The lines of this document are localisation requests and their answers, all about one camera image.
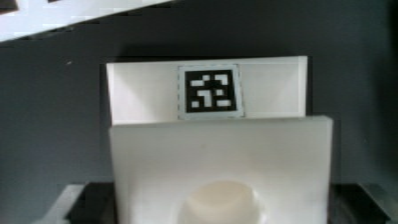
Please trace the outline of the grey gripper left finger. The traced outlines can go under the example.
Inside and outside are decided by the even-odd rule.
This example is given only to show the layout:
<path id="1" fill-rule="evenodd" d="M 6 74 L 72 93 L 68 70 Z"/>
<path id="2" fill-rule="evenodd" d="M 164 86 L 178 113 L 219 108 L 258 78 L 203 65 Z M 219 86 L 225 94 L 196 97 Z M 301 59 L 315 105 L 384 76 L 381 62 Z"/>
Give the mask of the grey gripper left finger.
<path id="1" fill-rule="evenodd" d="M 33 224 L 116 224 L 114 183 L 70 184 Z"/>

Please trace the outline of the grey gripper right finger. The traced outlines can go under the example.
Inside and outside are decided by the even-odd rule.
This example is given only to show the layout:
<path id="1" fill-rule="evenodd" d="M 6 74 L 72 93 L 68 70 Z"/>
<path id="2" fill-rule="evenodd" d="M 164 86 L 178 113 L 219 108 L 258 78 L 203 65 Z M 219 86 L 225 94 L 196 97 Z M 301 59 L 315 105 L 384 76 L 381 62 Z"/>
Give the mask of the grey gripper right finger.
<path id="1" fill-rule="evenodd" d="M 398 199 L 377 184 L 333 184 L 328 224 L 398 224 Z"/>

